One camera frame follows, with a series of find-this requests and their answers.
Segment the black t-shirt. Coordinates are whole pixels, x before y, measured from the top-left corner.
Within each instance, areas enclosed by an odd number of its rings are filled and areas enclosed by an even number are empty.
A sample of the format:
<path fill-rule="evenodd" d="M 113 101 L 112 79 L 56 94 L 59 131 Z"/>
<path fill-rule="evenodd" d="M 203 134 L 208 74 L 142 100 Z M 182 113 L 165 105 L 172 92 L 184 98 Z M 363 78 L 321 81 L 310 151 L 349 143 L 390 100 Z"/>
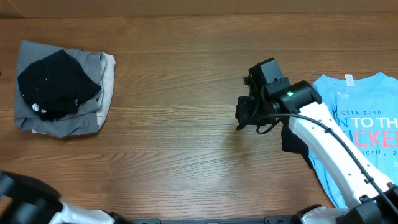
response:
<path fill-rule="evenodd" d="M 64 50 L 31 63 L 17 81 L 23 100 L 44 121 L 77 114 L 79 106 L 101 90 Z"/>

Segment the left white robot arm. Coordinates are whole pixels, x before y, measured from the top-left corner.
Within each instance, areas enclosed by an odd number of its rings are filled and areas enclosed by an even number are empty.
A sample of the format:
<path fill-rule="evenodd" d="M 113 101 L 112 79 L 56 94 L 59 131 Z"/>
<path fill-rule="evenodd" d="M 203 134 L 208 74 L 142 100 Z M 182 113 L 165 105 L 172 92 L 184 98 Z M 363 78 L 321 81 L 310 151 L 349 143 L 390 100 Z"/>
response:
<path fill-rule="evenodd" d="M 1 197 L 11 203 L 1 213 L 6 224 L 128 224 L 132 221 L 104 210 L 87 210 L 64 202 L 60 193 L 39 179 L 1 172 Z"/>

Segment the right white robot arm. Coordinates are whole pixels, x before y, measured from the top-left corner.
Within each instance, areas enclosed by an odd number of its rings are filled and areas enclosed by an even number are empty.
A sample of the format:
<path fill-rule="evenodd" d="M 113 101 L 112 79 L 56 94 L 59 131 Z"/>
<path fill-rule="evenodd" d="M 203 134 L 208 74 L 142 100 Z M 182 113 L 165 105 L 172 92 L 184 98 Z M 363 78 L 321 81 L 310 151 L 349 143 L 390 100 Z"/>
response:
<path fill-rule="evenodd" d="M 284 145 L 306 145 L 336 182 L 346 209 L 312 205 L 265 223 L 397 223 L 397 186 L 358 151 L 332 118 L 319 93 L 306 81 L 291 84 L 274 58 L 249 69 L 249 96 L 236 105 L 237 131 L 247 125 L 282 123 Z"/>

